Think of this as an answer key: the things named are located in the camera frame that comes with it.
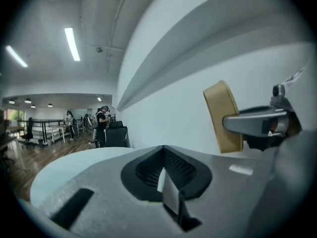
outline recessed ceiling light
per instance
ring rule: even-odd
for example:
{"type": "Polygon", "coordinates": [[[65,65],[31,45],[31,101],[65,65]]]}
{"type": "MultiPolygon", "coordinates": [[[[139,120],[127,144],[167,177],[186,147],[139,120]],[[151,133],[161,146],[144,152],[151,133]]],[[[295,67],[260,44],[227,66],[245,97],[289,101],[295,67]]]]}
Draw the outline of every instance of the recessed ceiling light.
{"type": "Polygon", "coordinates": [[[22,65],[22,67],[26,68],[28,65],[22,60],[21,57],[13,50],[11,46],[6,46],[5,48],[9,54],[19,63],[22,65]]]}
{"type": "Polygon", "coordinates": [[[72,28],[65,28],[66,39],[69,45],[69,49],[75,61],[80,61],[78,51],[76,48],[75,38],[74,38],[74,31],[72,28]]]}

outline brown cylindrical object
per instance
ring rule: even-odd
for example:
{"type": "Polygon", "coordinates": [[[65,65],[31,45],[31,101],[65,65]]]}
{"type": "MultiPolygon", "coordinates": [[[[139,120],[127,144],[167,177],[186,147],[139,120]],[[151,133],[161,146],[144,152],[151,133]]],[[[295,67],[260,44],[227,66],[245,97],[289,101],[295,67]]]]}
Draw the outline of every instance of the brown cylindrical object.
{"type": "Polygon", "coordinates": [[[229,86],[223,81],[204,91],[204,97],[211,116],[220,153],[239,152],[243,149],[241,133],[231,132],[224,128],[222,120],[225,116],[239,114],[237,104],[229,86]]]}

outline wooden floor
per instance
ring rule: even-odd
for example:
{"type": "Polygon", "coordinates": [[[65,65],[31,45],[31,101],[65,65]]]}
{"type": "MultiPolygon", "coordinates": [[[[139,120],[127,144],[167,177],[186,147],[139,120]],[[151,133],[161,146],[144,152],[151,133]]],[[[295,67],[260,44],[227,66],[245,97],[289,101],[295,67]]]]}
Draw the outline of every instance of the wooden floor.
{"type": "Polygon", "coordinates": [[[44,168],[50,162],[79,151],[92,149],[94,144],[88,144],[92,140],[92,134],[85,132],[82,135],[77,136],[76,141],[70,141],[69,138],[56,141],[53,146],[31,146],[28,149],[23,147],[22,158],[26,167],[26,171],[23,171],[21,162],[18,158],[17,149],[15,143],[10,144],[7,156],[12,158],[15,163],[9,162],[9,182],[17,197],[25,199],[30,202],[30,189],[32,182],[36,174],[44,168]]]}

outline table leg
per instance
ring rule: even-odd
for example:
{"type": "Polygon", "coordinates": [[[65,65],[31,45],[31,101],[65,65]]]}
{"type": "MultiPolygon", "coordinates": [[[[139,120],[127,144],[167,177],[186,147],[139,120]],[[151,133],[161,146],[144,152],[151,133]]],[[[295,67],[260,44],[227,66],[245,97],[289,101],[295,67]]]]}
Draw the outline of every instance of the table leg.
{"type": "Polygon", "coordinates": [[[22,168],[23,168],[23,170],[26,170],[23,159],[22,159],[22,155],[21,155],[21,148],[20,148],[19,141],[17,138],[15,139],[15,143],[16,143],[16,150],[18,151],[18,155],[19,155],[20,161],[22,163],[22,168]]]}
{"type": "Polygon", "coordinates": [[[63,140],[64,140],[64,143],[65,143],[64,128],[61,130],[61,132],[63,133],[63,140]]]}
{"type": "Polygon", "coordinates": [[[55,141],[54,141],[54,134],[53,134],[53,128],[51,128],[51,130],[52,130],[52,141],[53,141],[53,143],[55,143],[55,141]]]}

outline round white table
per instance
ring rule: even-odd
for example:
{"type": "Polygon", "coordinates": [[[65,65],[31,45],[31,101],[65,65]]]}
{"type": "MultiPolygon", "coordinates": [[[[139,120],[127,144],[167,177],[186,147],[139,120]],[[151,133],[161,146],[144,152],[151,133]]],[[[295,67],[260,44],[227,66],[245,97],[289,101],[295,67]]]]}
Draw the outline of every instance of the round white table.
{"type": "Polygon", "coordinates": [[[106,147],[85,150],[58,158],[36,175],[31,186],[31,204],[38,208],[58,187],[91,165],[134,151],[136,149],[106,147]]]}

